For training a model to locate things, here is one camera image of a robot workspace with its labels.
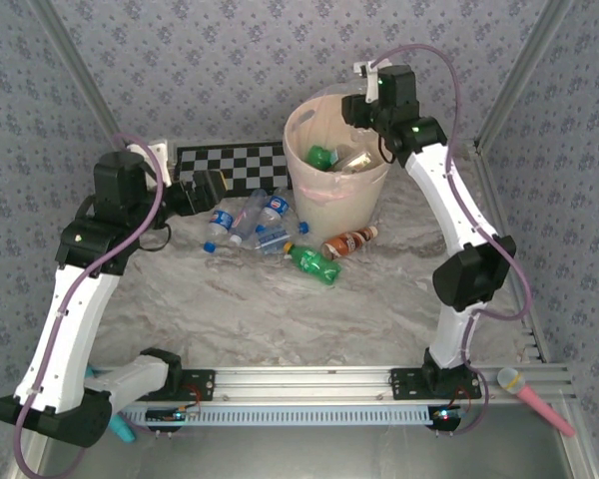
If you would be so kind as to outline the Pepsi label plastic bottle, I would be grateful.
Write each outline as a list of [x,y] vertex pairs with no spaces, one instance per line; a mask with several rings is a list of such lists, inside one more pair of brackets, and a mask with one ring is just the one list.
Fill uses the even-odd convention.
[[214,253],[218,243],[229,233],[233,222],[234,215],[229,211],[214,210],[205,229],[203,250],[207,253]]
[[260,213],[256,232],[260,233],[265,229],[278,225],[291,208],[293,197],[293,192],[288,188],[279,187],[275,189]]

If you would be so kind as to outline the small green bottle yellow cap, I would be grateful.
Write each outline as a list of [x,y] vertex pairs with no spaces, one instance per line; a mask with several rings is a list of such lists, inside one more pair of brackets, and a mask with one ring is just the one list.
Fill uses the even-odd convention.
[[338,160],[336,150],[328,150],[318,145],[313,145],[308,149],[305,162],[313,168],[320,171],[329,170]]

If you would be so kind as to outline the green Sprite bottle yellow cap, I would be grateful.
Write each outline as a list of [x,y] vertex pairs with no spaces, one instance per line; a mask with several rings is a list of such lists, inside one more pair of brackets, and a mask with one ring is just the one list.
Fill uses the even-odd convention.
[[284,252],[291,257],[293,264],[299,270],[324,284],[332,285],[341,272],[341,267],[336,262],[327,259],[310,246],[287,242],[284,245]]

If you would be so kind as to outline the brown drink bottle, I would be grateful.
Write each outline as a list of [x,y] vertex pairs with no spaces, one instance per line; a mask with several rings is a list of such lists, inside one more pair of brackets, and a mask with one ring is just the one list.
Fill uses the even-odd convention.
[[335,260],[355,252],[377,236],[378,229],[375,226],[343,233],[327,239],[321,245],[320,253],[329,260]]

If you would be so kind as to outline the clear plastic bin liner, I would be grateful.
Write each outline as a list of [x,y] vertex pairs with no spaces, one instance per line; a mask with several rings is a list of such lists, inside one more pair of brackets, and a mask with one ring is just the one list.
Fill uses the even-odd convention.
[[[341,99],[365,93],[365,83],[353,80],[327,86],[300,104],[287,119],[283,144],[294,190],[325,204],[360,194],[379,186],[389,164],[380,156],[379,136],[373,130],[349,126],[341,114]],[[372,168],[358,173],[323,172],[307,162],[311,147],[335,152],[341,158],[366,153]]]

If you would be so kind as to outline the cream plastic waste bin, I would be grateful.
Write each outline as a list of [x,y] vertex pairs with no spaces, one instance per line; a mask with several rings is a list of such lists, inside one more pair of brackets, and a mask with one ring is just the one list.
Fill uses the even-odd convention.
[[309,231],[321,239],[362,229],[370,224],[384,180],[379,186],[368,187],[358,195],[325,204],[296,192],[293,186],[296,211],[308,224]]

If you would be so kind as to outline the black grey chessboard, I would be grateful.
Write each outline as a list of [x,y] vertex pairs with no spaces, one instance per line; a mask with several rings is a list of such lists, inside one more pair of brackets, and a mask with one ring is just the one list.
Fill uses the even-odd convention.
[[236,145],[178,146],[173,178],[192,181],[194,173],[221,171],[227,198],[243,198],[254,190],[269,195],[278,188],[293,188],[281,141]]

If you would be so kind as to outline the clear empty plastic bottle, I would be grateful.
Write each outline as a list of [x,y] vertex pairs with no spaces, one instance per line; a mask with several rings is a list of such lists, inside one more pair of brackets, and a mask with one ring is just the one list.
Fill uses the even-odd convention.
[[230,243],[241,245],[254,233],[267,198],[268,194],[263,189],[257,189],[251,193],[233,221],[230,229]]

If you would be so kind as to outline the small circuit board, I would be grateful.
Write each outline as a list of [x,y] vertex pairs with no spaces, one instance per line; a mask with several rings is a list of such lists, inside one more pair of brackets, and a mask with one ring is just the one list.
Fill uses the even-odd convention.
[[465,415],[464,411],[458,405],[429,406],[428,414],[432,421],[429,428],[438,430],[456,429]]
[[170,408],[150,408],[145,413],[147,423],[186,422],[198,416],[201,410],[196,406],[178,406]]

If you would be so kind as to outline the teal toy microphone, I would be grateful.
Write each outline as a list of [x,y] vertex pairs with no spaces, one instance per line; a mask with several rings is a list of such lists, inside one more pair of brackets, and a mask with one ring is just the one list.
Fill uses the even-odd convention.
[[135,433],[119,414],[111,417],[108,429],[124,443],[131,444],[136,441]]

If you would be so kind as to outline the grey metal front panel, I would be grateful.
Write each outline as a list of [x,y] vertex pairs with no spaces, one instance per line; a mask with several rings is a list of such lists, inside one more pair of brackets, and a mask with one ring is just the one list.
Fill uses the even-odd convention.
[[519,404],[493,405],[471,432],[424,426],[188,428],[106,434],[67,479],[599,479],[585,427],[574,438]]

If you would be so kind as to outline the pink toy microphone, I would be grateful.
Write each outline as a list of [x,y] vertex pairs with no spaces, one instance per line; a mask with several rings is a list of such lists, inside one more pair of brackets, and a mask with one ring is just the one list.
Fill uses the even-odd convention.
[[527,404],[561,434],[569,438],[576,435],[572,425],[527,384],[520,371],[511,367],[504,367],[497,373],[497,382],[503,390]]

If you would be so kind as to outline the aluminium frame post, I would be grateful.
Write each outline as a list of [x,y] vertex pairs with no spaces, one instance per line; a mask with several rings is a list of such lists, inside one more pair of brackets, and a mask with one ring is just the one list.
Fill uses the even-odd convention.
[[575,0],[545,1],[492,108],[474,139],[474,147],[478,154],[486,154],[494,144],[515,103],[530,81],[533,71],[574,3]]
[[51,0],[27,2],[112,148],[120,150],[123,141],[114,139],[120,132],[119,125],[53,3]]

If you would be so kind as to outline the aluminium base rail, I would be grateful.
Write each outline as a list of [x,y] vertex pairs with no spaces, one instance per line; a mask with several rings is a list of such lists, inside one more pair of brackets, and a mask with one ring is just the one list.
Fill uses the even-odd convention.
[[486,382],[480,384],[482,397],[464,398],[464,389],[452,399],[395,400],[389,384],[390,370],[396,366],[343,367],[224,367],[216,372],[214,397],[209,402],[230,404],[375,404],[381,401],[409,401],[442,404],[466,400],[476,404],[487,397],[493,402],[513,402],[516,397],[497,382],[498,366],[481,368]]

